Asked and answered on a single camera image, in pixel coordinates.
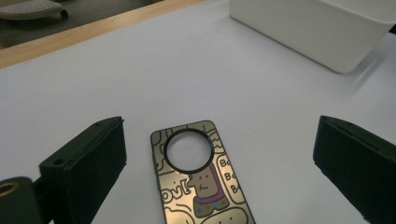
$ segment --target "screw hole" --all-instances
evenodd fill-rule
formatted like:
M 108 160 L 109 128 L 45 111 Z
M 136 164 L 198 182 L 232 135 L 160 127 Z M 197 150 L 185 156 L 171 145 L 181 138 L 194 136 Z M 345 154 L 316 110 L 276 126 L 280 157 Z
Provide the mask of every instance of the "screw hole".
M 63 159 L 58 159 L 58 160 L 53 162 L 53 164 L 55 164 L 55 165 L 61 165 L 62 163 L 64 163 Z
M 8 195 L 9 193 L 11 193 L 15 189 L 17 189 L 19 185 L 20 184 L 17 182 L 9 182 L 9 183 L 5 183 L 5 184 L 1 185 L 0 186 L 0 197 Z

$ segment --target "white container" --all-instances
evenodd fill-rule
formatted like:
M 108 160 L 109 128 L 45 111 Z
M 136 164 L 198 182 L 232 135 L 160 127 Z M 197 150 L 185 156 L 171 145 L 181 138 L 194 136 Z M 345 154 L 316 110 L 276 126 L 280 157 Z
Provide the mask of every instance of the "white container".
M 338 73 L 396 23 L 396 0 L 231 0 L 233 18 Z

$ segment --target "circular hole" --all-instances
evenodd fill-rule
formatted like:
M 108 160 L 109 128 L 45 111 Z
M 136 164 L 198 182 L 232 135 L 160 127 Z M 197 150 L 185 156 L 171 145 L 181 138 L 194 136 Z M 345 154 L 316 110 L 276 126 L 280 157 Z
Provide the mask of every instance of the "circular hole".
M 213 150 L 202 133 L 186 131 L 171 137 L 166 145 L 165 158 L 180 172 L 205 168 L 212 159 Z
M 56 160 L 56 161 L 53 162 L 53 164 L 55 164 L 55 165 L 60 165 L 60 164 L 62 164 L 62 163 L 64 163 L 64 160 L 63 160 L 63 159 L 58 159 L 58 160 Z
M 0 197 L 8 195 L 12 191 L 14 191 L 20 184 L 17 182 L 10 182 L 0 186 Z

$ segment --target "metal plate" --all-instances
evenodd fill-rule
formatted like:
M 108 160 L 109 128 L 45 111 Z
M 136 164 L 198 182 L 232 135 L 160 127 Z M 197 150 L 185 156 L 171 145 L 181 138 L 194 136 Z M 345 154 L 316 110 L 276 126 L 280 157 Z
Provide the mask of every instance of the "metal plate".
M 177 169 L 166 154 L 171 139 L 184 132 L 200 133 L 211 146 L 209 161 L 193 171 Z M 212 121 L 157 131 L 151 135 L 151 145 L 167 224 L 255 223 Z

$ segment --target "cartoon character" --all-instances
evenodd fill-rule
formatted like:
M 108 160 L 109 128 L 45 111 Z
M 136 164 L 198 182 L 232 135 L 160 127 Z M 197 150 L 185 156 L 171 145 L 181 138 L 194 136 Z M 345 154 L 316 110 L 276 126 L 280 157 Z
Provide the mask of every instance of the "cartoon character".
M 195 187 L 196 196 L 193 199 L 194 214 L 197 217 L 207 217 L 216 210 L 222 210 L 230 205 L 219 182 L 215 165 L 210 163 L 204 170 L 189 175 L 187 186 Z
M 193 218 L 181 210 L 172 210 L 169 207 L 165 207 L 166 223 L 186 223 L 194 224 Z
M 248 224 L 248 215 L 242 208 L 230 208 L 205 219 L 202 224 Z

